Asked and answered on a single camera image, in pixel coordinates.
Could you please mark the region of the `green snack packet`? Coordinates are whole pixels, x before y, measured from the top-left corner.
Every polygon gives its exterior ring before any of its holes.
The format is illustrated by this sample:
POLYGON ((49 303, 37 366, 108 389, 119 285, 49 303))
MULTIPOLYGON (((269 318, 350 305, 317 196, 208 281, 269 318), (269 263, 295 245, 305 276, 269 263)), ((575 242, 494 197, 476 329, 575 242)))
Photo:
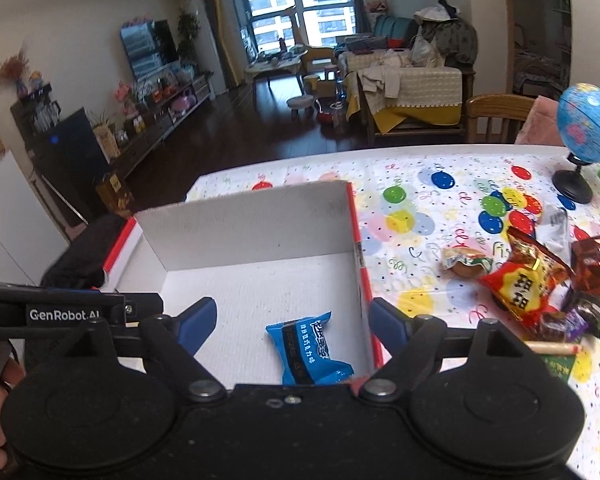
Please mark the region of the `green snack packet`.
POLYGON ((577 356, 554 356, 554 354, 541 354, 541 359, 546 364, 550 374, 563 382, 568 382, 577 356))

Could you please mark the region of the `white cabinet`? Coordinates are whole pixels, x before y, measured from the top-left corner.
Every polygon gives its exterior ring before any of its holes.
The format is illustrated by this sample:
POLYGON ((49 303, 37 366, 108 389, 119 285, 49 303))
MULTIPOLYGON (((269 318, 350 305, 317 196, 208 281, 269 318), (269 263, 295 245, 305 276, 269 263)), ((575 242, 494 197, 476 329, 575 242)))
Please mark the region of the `white cabinet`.
POLYGON ((0 282, 37 285, 68 243, 12 153, 0 156, 0 282))

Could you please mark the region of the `sofa with cream cover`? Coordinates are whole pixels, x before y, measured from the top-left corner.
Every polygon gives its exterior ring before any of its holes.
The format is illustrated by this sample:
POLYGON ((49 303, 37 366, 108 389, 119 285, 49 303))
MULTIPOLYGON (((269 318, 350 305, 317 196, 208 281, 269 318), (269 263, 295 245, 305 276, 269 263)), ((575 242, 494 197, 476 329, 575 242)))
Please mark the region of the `sofa with cream cover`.
POLYGON ((338 58, 346 117, 358 118, 368 140, 466 130, 466 102, 474 96, 470 66, 412 63, 407 50, 343 52, 338 58))

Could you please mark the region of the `colourful balloon tablecloth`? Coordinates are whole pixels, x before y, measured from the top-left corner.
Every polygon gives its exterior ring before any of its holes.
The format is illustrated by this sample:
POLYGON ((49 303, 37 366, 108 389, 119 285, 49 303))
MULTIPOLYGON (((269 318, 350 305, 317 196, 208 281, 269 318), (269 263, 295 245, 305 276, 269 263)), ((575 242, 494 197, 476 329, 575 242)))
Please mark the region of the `colourful balloon tablecloth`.
POLYGON ((264 162, 200 177, 189 200, 318 180, 352 188, 370 289, 410 315, 433 314, 452 326, 498 316, 489 293, 442 268, 453 246, 477 249, 495 263, 509 253, 508 228, 530 231, 557 208, 570 240, 600 235, 600 179, 592 203, 577 205, 550 178, 565 167, 557 150, 462 153, 398 148, 264 162))

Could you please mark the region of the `wooden dining chair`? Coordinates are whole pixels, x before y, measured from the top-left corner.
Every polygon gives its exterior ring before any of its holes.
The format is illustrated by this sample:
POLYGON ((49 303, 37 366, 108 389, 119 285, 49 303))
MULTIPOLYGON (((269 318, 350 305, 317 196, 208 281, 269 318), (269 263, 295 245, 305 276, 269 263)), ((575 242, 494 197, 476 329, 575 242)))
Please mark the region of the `wooden dining chair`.
POLYGON ((486 120, 486 143, 514 144, 531 112, 534 99, 508 93, 482 94, 466 102, 466 142, 479 142, 478 122, 486 120))

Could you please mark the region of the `red yellow snack packet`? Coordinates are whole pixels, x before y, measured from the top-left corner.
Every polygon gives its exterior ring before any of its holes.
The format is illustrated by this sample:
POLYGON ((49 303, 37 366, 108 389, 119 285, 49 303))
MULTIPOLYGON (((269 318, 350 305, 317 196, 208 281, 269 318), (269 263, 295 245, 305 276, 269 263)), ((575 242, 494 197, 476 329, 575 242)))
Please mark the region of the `red yellow snack packet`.
POLYGON ((550 295, 570 280, 572 271, 558 255, 521 230, 510 226, 507 237, 508 259, 480 276, 478 283, 524 328, 533 330, 544 313, 553 312, 550 295))

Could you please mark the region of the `red white cardboard box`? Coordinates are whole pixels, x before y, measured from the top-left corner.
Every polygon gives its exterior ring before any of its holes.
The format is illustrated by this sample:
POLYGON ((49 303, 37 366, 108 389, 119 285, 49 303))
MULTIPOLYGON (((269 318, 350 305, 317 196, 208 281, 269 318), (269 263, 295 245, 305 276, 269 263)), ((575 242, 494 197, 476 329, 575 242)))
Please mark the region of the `red white cardboard box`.
POLYGON ((105 263, 106 292, 156 292, 175 316, 202 297, 218 320, 196 358, 224 386, 278 384, 266 326, 325 312, 333 359, 355 375, 380 361, 367 323, 370 285, 346 181, 266 188, 149 209, 105 263))

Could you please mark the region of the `blue chocolate snack packet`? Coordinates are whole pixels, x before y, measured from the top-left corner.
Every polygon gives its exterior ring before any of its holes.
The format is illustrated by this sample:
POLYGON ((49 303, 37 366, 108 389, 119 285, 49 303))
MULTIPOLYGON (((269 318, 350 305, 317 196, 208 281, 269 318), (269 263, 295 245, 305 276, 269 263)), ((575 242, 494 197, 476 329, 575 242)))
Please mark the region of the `blue chocolate snack packet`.
POLYGON ((330 357, 324 328, 332 312, 265 327, 282 362, 284 386, 329 386, 354 374, 346 362, 330 357))

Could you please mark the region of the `white coffee table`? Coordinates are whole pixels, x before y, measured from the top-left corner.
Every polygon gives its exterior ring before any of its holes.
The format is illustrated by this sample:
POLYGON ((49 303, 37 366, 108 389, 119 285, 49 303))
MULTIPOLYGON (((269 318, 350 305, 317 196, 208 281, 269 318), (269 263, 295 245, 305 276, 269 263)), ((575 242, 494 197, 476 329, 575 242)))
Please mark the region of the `white coffee table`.
POLYGON ((257 81, 264 79, 268 86, 271 85, 271 79, 277 76, 294 76, 297 81, 300 92, 304 92, 302 82, 302 56, 295 55, 291 58, 270 58, 268 61, 256 61, 249 64, 244 69, 245 80, 250 83, 252 95, 257 96, 257 81))

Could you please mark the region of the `purple candy packet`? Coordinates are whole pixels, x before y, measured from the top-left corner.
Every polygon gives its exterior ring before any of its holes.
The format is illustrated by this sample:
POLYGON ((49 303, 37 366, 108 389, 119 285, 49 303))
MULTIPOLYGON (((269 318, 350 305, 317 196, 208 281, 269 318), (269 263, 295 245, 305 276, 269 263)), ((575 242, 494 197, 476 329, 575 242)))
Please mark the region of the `purple candy packet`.
POLYGON ((600 297, 573 295, 565 310, 541 315, 538 333, 554 342, 579 342, 585 335, 600 338, 600 297))

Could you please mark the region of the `small round stool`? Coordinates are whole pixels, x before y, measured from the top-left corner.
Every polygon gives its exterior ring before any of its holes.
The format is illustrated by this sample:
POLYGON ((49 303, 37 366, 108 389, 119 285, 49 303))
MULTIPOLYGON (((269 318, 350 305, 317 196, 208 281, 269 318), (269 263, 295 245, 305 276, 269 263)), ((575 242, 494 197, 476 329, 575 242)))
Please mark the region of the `small round stool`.
POLYGON ((288 99, 286 104, 290 110, 292 119, 298 119, 301 112, 308 116, 311 116, 314 112, 314 96, 312 94, 294 96, 288 99))

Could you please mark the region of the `silver white snack packet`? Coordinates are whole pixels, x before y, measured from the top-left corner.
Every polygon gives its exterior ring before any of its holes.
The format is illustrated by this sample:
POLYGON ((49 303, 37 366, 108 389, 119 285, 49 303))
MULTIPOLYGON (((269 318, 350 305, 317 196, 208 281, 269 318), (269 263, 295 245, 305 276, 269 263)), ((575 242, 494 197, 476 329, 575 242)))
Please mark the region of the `silver white snack packet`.
POLYGON ((570 239, 567 211, 546 205, 535 222, 535 239, 564 263, 570 264, 570 239))

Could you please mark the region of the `blue desk globe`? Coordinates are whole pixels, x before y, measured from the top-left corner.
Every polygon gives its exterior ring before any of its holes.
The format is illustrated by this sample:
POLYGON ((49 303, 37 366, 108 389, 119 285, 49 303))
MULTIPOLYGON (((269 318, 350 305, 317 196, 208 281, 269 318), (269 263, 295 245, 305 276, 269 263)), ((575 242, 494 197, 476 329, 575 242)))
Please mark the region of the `blue desk globe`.
POLYGON ((568 148, 568 162, 574 168, 557 170, 552 177, 556 190, 578 204, 592 202, 591 185, 582 168, 600 162, 600 87, 574 84, 562 92, 558 101, 557 129, 568 148))

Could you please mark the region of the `dark wooden tv console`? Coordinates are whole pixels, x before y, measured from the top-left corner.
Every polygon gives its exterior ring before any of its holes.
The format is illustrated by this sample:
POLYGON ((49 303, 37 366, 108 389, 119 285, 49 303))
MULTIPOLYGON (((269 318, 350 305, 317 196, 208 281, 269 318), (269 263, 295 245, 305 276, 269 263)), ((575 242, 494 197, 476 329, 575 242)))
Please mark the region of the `dark wooden tv console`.
POLYGON ((150 92, 136 103, 136 114, 126 118, 114 133, 117 153, 105 154, 109 168, 119 177, 126 178, 212 96, 209 73, 195 76, 184 84, 170 84, 150 92))

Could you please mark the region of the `small burger snack packet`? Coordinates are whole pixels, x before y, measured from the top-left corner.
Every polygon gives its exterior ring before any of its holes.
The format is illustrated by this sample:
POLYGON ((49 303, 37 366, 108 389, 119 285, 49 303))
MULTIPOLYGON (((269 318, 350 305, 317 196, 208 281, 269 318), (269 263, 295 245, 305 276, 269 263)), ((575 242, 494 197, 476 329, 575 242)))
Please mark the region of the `small burger snack packet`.
POLYGON ((481 278, 493 268, 493 259, 480 250, 457 246, 442 250, 442 266, 461 278, 481 278))

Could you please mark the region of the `black chair back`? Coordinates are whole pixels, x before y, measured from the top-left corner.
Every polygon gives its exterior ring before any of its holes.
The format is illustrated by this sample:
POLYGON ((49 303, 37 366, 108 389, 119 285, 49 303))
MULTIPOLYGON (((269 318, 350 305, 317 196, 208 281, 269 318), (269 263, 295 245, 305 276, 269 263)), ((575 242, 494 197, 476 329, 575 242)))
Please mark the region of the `black chair back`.
POLYGON ((43 288, 92 289, 105 283, 105 262, 126 219, 106 214, 90 223, 52 264, 40 281, 43 288))

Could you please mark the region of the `wall mounted television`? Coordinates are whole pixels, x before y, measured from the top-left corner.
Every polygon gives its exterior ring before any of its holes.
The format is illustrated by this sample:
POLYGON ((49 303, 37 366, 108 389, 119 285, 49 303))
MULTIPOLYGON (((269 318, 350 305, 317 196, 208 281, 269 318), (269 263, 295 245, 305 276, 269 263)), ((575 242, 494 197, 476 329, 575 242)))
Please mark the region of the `wall mounted television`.
POLYGON ((120 38, 135 80, 178 62, 178 50, 167 20, 122 26, 120 38))

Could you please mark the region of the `dark red snack packet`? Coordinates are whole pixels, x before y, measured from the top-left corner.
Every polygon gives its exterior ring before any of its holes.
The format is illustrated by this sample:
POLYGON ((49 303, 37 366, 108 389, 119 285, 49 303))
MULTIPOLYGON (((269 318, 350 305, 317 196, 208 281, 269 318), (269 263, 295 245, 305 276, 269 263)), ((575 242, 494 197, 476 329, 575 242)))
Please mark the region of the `dark red snack packet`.
POLYGON ((571 263, 572 288, 576 292, 600 295, 600 235, 573 242, 571 263))

